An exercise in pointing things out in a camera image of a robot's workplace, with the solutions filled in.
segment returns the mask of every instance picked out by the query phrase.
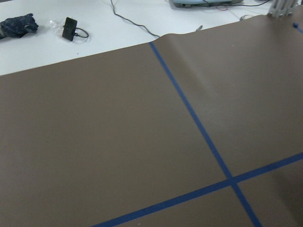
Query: dark blue glove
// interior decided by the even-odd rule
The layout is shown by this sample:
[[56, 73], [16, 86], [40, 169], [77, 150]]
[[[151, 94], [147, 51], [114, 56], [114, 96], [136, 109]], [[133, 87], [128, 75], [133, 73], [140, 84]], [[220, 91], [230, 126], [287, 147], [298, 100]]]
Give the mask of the dark blue glove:
[[35, 23], [33, 14], [8, 18], [0, 23], [0, 39], [5, 37], [21, 38], [27, 33], [35, 33], [38, 25]]

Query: black device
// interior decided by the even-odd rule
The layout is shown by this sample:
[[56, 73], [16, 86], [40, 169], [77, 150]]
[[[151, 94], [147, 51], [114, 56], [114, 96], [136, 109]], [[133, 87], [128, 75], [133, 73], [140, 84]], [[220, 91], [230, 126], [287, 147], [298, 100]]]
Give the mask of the black device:
[[73, 41], [74, 36], [76, 34], [75, 31], [77, 27], [77, 21], [67, 17], [65, 20], [65, 25], [63, 27], [64, 30], [62, 33], [62, 37], [68, 39], [69, 41]]

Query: black wire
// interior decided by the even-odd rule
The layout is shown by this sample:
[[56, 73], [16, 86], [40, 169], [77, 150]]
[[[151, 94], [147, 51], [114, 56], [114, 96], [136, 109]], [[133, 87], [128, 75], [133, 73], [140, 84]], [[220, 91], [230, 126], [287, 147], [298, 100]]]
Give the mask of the black wire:
[[74, 36], [78, 36], [78, 37], [81, 37], [81, 38], [88, 38], [89, 37], [89, 34], [88, 34], [87, 31], [83, 30], [82, 28], [78, 28], [78, 27], [76, 29], [81, 30], [82, 32], [84, 32], [86, 34], [86, 36], [81, 36], [76, 32], [74, 33]]
[[116, 13], [116, 9], [115, 9], [115, 6], [114, 6], [114, 4], [113, 4], [113, 0], [110, 0], [110, 2], [111, 2], [111, 4], [112, 4], [112, 7], [113, 7], [113, 12], [114, 12], [114, 14], [116, 15], [116, 16], [118, 16], [118, 17], [121, 17], [122, 19], [124, 19], [124, 20], [127, 20], [127, 21], [129, 21], [129, 22], [131, 22], [133, 25], [136, 25], [136, 26], [139, 26], [139, 27], [143, 27], [149, 34], [151, 34], [151, 35], [153, 35], [153, 36], [155, 36], [155, 37], [158, 37], [158, 38], [160, 38], [160, 36], [159, 35], [156, 35], [156, 34], [154, 34], [154, 33], [151, 33], [149, 30], [148, 30], [148, 28], [145, 26], [145, 25], [139, 25], [139, 24], [136, 24], [135, 22], [133, 22], [133, 21], [131, 21], [130, 19], [127, 19], [127, 18], [125, 18], [125, 17], [123, 17], [123, 16], [121, 16], [121, 15], [119, 15], [119, 14], [117, 14]]
[[212, 7], [212, 6], [214, 6], [212, 3], [210, 3], [210, 2], [208, 2], [208, 1], [206, 1], [206, 0], [203, 0], [203, 1], [205, 1], [208, 5], [207, 5], [207, 7]]
[[220, 6], [261, 6], [261, 5], [263, 5], [263, 4], [265, 4], [265, 3], [269, 2], [269, 1], [270, 0], [267, 0], [267, 1], [263, 2], [263, 3], [261, 3], [261, 4], [258, 4], [258, 5], [232, 5], [232, 4], [221, 5], [220, 4]]

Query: electronic device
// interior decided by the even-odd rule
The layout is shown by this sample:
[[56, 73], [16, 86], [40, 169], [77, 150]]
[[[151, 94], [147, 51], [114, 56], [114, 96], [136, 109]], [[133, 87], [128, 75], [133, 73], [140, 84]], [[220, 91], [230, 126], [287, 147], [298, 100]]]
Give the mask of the electronic device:
[[68, 39], [69, 41], [73, 41], [75, 36], [76, 26], [77, 26], [77, 21], [67, 17], [65, 20], [62, 37]]
[[176, 7], [190, 8], [191, 6], [220, 6], [222, 4], [236, 4], [243, 0], [172, 0]]

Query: brown mat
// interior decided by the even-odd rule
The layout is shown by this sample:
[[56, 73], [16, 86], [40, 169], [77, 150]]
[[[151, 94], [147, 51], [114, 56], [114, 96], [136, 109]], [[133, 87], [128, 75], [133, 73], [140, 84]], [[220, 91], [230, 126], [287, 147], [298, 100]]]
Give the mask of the brown mat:
[[[302, 7], [1, 76], [0, 226], [303, 226], [293, 22]], [[199, 120], [233, 176], [263, 175], [239, 192]]]

